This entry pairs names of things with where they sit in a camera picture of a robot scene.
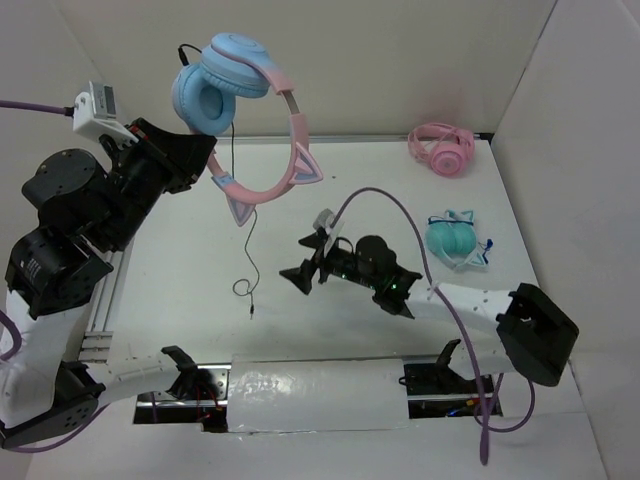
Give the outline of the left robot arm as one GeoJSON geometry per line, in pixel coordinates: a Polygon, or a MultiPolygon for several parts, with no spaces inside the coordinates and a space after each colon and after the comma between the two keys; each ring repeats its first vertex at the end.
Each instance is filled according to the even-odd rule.
{"type": "Polygon", "coordinates": [[[199,179],[216,138],[175,134],[136,119],[118,144],[102,133],[105,169],[81,148],[51,154],[22,188],[39,224],[12,248],[1,356],[1,446],[37,453],[63,445],[110,404],[156,391],[176,399],[211,392],[211,375],[181,348],[90,366],[68,361],[69,338],[109,252],[127,248],[161,195],[199,179]]]}

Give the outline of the blue pink cat-ear headphones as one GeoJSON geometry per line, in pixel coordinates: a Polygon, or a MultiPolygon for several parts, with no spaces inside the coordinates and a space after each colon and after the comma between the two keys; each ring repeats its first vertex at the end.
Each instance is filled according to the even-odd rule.
{"type": "Polygon", "coordinates": [[[323,179],[309,151],[309,128],[293,95],[294,85],[258,41],[239,33],[219,33],[201,51],[200,60],[181,69],[172,86],[176,114],[195,134],[217,136],[236,115],[236,99],[258,99],[269,92],[283,98],[289,110],[290,158],[283,177],[272,188],[253,191],[242,186],[219,164],[214,153],[207,167],[226,196],[237,225],[244,225],[256,207],[273,201],[297,185],[323,179]]]}

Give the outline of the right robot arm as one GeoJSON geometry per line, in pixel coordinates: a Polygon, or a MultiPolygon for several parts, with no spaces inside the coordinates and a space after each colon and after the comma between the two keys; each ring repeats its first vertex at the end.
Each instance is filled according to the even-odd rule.
{"type": "Polygon", "coordinates": [[[323,230],[300,239],[313,249],[299,266],[280,271],[303,294],[312,284],[336,276],[372,291],[385,312],[416,320],[450,321],[463,326],[459,340],[447,344],[436,379],[448,392],[460,391],[477,375],[517,372],[545,387],[559,384],[579,328],[538,286],[482,290],[450,283],[428,283],[397,262],[382,237],[367,235],[346,250],[323,230]]]}

